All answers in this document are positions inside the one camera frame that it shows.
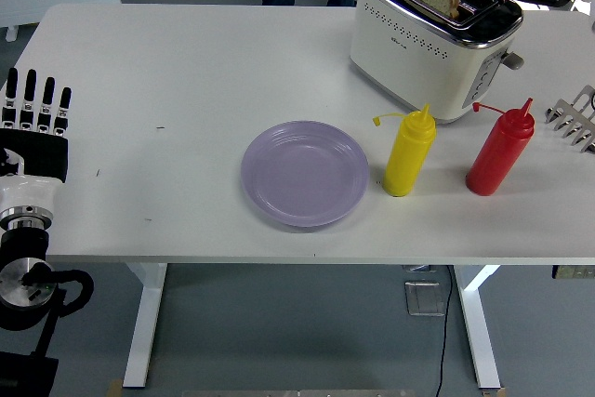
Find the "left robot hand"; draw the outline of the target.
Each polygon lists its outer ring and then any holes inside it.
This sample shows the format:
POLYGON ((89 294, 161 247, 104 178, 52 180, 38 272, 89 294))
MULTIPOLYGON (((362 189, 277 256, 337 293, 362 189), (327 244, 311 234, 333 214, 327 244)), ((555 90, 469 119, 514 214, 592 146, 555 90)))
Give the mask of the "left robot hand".
POLYGON ((8 71, 1 108, 1 210, 37 207, 50 212, 68 170, 68 113, 72 90, 55 103, 55 79, 48 77, 36 104, 37 73, 30 69, 18 97, 19 72, 8 71))

